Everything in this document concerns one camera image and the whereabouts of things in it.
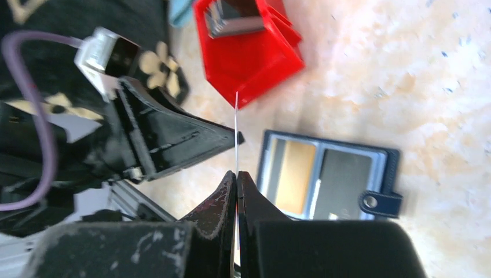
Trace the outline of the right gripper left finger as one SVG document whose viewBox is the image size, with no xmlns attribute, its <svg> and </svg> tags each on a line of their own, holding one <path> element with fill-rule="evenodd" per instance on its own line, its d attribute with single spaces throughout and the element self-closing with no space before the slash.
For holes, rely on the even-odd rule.
<svg viewBox="0 0 491 278">
<path fill-rule="evenodd" d="M 232 277 L 236 175 L 174 222 L 76 222 L 54 226 L 21 277 Z"/>
</svg>

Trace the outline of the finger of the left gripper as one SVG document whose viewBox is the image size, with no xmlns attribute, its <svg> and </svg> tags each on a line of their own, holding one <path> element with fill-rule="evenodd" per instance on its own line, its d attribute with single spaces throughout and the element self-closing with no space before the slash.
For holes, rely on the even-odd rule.
<svg viewBox="0 0 491 278">
<path fill-rule="evenodd" d="M 113 135 L 130 181 L 162 178 L 245 142 L 242 132 L 192 115 L 163 90 L 147 90 L 129 76 L 117 80 L 114 95 Z"/>
</svg>

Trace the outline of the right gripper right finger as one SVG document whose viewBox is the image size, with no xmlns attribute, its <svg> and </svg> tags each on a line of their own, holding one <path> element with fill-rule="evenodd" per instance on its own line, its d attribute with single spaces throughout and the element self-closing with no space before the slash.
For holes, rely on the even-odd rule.
<svg viewBox="0 0 491 278">
<path fill-rule="evenodd" d="M 425 277 L 405 231 L 390 221 L 295 221 L 237 176 L 243 277 Z"/>
</svg>

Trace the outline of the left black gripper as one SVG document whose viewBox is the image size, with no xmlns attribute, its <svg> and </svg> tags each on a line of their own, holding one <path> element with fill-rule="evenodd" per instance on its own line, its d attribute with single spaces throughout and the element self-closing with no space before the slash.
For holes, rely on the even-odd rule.
<svg viewBox="0 0 491 278">
<path fill-rule="evenodd" d="M 131 140 L 134 120 L 119 100 L 108 103 L 102 125 L 69 142 L 67 132 L 52 125 L 54 161 L 44 161 L 34 119 L 1 104 L 1 203 L 22 201 L 33 194 L 45 170 L 54 172 L 47 193 L 25 208 L 1 212 L 1 232 L 26 237 L 58 224 L 75 210 L 74 196 L 105 181 L 141 182 L 145 170 Z"/>
</svg>

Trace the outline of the navy leather card holder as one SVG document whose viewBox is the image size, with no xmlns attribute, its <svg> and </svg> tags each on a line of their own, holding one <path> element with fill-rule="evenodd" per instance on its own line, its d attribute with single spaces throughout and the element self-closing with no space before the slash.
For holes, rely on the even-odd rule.
<svg viewBox="0 0 491 278">
<path fill-rule="evenodd" d="M 398 162 L 400 159 L 399 150 L 267 130 L 263 137 L 262 153 L 257 175 L 257 188 L 265 197 L 264 183 L 268 180 L 267 171 L 272 156 L 271 146 L 275 138 L 311 143 L 317 148 L 303 217 L 296 217 L 281 210 L 288 217 L 293 220 L 314 220 L 313 214 L 320 183 L 319 176 L 324 152 L 327 149 L 369 156 L 372 159 L 371 177 L 369 178 L 367 189 L 358 198 L 360 209 L 362 212 L 373 217 L 370 220 L 398 217 L 402 196 L 393 191 L 393 186 L 397 177 Z"/>
</svg>

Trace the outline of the gold credit card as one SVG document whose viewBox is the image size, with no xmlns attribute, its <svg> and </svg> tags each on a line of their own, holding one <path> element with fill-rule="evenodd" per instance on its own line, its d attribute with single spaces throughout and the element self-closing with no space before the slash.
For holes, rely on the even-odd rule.
<svg viewBox="0 0 491 278">
<path fill-rule="evenodd" d="M 311 143 L 275 138 L 271 146 L 266 197 L 280 210 L 303 217 L 316 157 Z"/>
</svg>

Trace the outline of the red plastic bin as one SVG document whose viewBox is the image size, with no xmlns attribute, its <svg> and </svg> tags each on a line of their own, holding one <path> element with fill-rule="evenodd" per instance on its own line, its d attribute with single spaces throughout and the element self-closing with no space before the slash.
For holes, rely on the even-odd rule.
<svg viewBox="0 0 491 278">
<path fill-rule="evenodd" d="M 205 11 L 211 1 L 196 1 L 194 15 L 208 82 L 233 107 L 242 109 L 305 67 L 298 48 L 302 37 L 282 1 L 257 1 L 265 30 L 212 38 Z"/>
</svg>

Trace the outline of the cards stack in bin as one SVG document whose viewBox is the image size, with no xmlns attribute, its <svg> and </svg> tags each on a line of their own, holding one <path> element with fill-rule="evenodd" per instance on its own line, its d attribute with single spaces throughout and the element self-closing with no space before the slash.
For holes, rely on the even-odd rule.
<svg viewBox="0 0 491 278">
<path fill-rule="evenodd" d="M 211 1 L 204 15 L 208 34 L 212 39 L 250 34 L 265 29 L 254 0 Z"/>
</svg>

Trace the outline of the black floral fleece blanket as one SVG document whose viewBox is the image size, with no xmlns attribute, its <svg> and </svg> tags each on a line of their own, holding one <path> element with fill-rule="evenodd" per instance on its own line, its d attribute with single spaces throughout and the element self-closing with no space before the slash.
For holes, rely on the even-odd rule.
<svg viewBox="0 0 491 278">
<path fill-rule="evenodd" d="M 161 87 L 182 104 L 190 88 L 170 52 L 167 12 L 167 1 L 2 1 L 1 35 L 36 30 L 84 39 L 104 27 L 141 46 L 130 76 L 149 89 Z M 104 100 L 75 65 L 74 48 L 29 41 L 21 54 L 47 112 L 103 120 Z"/>
</svg>

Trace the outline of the light blue cloth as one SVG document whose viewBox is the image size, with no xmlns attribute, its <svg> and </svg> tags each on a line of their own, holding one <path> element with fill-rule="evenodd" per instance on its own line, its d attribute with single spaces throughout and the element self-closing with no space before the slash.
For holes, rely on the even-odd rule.
<svg viewBox="0 0 491 278">
<path fill-rule="evenodd" d="M 174 28 L 186 26 L 193 17 L 194 0 L 169 0 L 168 22 Z"/>
</svg>

